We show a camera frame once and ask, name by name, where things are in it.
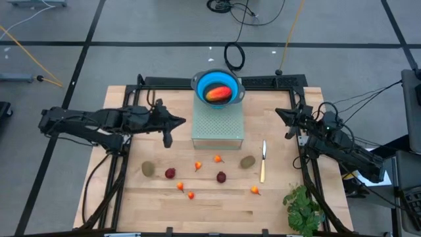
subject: red mango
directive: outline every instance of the red mango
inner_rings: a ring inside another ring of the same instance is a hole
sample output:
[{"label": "red mango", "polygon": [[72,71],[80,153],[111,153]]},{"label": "red mango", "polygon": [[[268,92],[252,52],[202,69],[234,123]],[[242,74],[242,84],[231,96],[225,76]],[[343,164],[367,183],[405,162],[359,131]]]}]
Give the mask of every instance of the red mango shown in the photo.
[{"label": "red mango", "polygon": [[227,86],[220,86],[215,89],[211,89],[206,94],[207,101],[222,101],[231,96],[232,90]]}]

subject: perforated green box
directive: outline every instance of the perforated green box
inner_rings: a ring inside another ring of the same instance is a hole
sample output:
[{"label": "perforated green box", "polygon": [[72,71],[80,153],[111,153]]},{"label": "perforated green box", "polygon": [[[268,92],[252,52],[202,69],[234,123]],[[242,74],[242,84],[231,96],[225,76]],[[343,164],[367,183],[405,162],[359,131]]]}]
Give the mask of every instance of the perforated green box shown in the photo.
[{"label": "perforated green box", "polygon": [[240,149],[244,140],[242,102],[213,109],[194,94],[191,140],[195,149]]}]

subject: knife blade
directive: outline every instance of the knife blade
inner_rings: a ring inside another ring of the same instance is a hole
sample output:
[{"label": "knife blade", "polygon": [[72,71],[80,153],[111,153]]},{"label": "knife blade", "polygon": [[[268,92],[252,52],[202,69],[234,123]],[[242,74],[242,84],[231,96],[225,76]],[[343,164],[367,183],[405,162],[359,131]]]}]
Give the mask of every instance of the knife blade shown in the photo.
[{"label": "knife blade", "polygon": [[263,146],[262,146],[262,168],[260,170],[260,182],[264,183],[264,179],[265,179],[265,162],[266,160],[266,140],[263,140]]}]

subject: yellow cable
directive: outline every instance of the yellow cable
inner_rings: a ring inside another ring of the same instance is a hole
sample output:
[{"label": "yellow cable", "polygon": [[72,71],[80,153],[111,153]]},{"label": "yellow cable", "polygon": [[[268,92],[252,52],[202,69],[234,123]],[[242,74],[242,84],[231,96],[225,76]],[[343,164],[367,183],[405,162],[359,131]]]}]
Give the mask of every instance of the yellow cable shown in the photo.
[{"label": "yellow cable", "polygon": [[44,72],[46,72],[46,73],[48,73],[48,75],[50,75],[53,79],[55,79],[57,82],[59,82],[58,84],[60,84],[61,85],[61,87],[62,87],[62,82],[59,80],[59,79],[57,79],[51,72],[49,72],[41,63],[39,63],[35,58],[34,58],[34,56],[32,56],[20,43],[19,43],[19,41],[17,41],[12,35],[10,35],[7,31],[6,31],[6,29],[2,26],[2,25],[0,25],[0,30],[2,30],[2,31],[4,31],[5,33],[6,33],[6,35],[8,36],[8,37],[10,37],[39,67],[41,67],[42,68],[42,70],[44,70]]},{"label": "yellow cable", "polygon": [[289,44],[289,41],[291,39],[292,32],[294,31],[295,23],[297,23],[297,21],[298,21],[298,16],[300,15],[301,10],[303,10],[304,2],[305,2],[305,0],[301,0],[300,7],[298,8],[297,14],[295,15],[294,23],[292,24],[291,29],[289,30],[289,34],[288,34],[287,42],[286,42],[285,47],[284,47],[284,53],[282,54],[282,61],[281,61],[281,65],[279,66],[279,70],[282,69],[282,65],[285,61],[285,56],[287,55],[288,44]]},{"label": "yellow cable", "polygon": [[42,80],[45,80],[46,82],[49,82],[49,83],[51,83],[51,84],[54,84],[54,85],[57,85],[57,86],[63,87],[63,85],[61,85],[61,84],[59,84],[59,83],[57,83],[57,82],[54,82],[54,81],[52,81],[52,80],[48,80],[48,79],[46,79],[46,78],[42,78]]}]

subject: blue bowl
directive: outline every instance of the blue bowl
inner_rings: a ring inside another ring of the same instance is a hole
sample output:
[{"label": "blue bowl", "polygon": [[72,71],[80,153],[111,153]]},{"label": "blue bowl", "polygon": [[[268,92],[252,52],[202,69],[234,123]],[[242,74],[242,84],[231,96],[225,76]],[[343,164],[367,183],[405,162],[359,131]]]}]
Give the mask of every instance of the blue bowl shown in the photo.
[{"label": "blue bowl", "polygon": [[[229,87],[232,90],[231,99],[229,99],[225,104],[215,105],[209,103],[204,98],[204,92],[206,88],[213,84],[224,85]],[[243,100],[245,89],[239,83],[238,78],[233,75],[231,72],[222,70],[222,69],[212,69],[205,72],[197,73],[191,80],[191,87],[195,90],[197,97],[205,104],[210,105],[212,108],[221,109],[227,105],[233,103],[239,103]]]}]

